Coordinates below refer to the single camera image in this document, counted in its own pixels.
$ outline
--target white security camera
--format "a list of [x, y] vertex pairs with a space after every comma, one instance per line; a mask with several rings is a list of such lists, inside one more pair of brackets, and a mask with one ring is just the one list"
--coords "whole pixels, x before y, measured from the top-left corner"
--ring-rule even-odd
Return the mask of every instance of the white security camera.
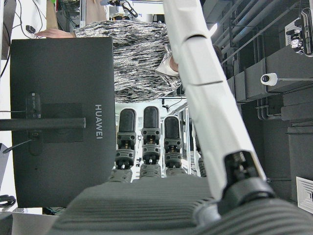
[[264, 74], [261, 77], [261, 83], [267, 86], [275, 86], [277, 84], [277, 81], [312, 81], [313, 82], [313, 78], [278, 78], [277, 74], [275, 74], [274, 72], [272, 73], [267, 73]]
[[261, 83], [268, 86], [275, 86], [277, 84], [278, 77], [277, 74], [267, 73], [261, 77]]

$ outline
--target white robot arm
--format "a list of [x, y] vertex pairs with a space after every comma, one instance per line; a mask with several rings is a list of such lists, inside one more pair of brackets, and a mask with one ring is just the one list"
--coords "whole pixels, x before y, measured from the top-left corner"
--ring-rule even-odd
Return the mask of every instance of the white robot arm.
[[190, 112], [216, 199], [245, 178], [266, 177], [215, 54], [198, 0], [164, 0], [173, 57], [179, 65]]

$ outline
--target security camera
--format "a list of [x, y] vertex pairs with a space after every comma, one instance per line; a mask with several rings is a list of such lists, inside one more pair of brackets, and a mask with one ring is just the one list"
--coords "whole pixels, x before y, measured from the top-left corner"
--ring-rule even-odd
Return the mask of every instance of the security camera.
[[261, 83], [268, 86], [275, 86], [277, 84], [278, 77], [277, 74], [267, 73], [261, 77]]

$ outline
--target monitor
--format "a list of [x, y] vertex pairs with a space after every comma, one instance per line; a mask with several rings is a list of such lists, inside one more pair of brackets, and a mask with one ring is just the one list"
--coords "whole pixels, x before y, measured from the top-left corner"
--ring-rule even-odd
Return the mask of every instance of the monitor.
[[[12, 113], [24, 123], [13, 145], [36, 139], [13, 150], [18, 205], [66, 207], [113, 167], [112, 39], [13, 40], [10, 71], [11, 110], [27, 110]], [[70, 118], [86, 127], [71, 128]]]

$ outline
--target patterned shirt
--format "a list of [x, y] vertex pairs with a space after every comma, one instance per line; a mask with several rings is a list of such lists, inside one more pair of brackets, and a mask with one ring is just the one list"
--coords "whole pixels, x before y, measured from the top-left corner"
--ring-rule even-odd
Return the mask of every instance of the patterned shirt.
[[115, 101], [151, 101], [180, 86], [179, 76], [155, 69], [171, 56], [166, 25], [133, 21], [103, 21], [74, 30], [76, 37], [112, 37]]

